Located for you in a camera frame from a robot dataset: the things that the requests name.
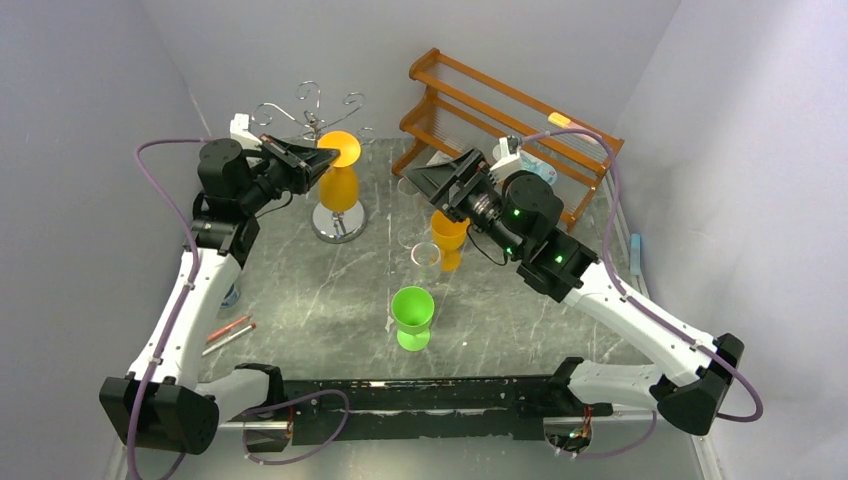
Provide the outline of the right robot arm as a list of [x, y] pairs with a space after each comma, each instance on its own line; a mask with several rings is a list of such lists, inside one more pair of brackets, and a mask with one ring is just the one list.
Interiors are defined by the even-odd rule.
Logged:
[[564, 204], [535, 173], [518, 170], [497, 185], [472, 149], [448, 163], [409, 167], [403, 177], [449, 220], [489, 237], [534, 291], [600, 321], [648, 358], [646, 365], [566, 360], [549, 389], [556, 411], [621, 404], [653, 410], [691, 435], [710, 431], [743, 355], [741, 339], [689, 326], [624, 284], [558, 227]]

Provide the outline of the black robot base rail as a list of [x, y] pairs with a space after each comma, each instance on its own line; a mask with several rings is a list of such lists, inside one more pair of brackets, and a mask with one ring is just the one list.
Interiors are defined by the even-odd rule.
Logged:
[[585, 404], [560, 371], [418, 379], [285, 380], [274, 375], [271, 394], [247, 410], [289, 423], [296, 446], [326, 441], [509, 437], [541, 440], [548, 419], [609, 417], [609, 403]]

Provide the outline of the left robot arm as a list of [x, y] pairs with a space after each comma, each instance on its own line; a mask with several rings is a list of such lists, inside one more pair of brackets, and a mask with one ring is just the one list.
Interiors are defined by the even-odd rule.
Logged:
[[207, 208], [193, 220], [178, 217], [186, 241], [173, 290], [137, 359], [123, 376], [106, 378], [99, 392], [127, 448], [199, 455], [230, 419], [253, 412], [271, 420], [283, 412], [279, 368], [246, 363], [200, 383], [202, 353], [260, 232], [258, 212], [284, 194], [306, 194], [340, 155], [270, 135], [251, 147], [231, 138], [203, 142], [197, 174]]

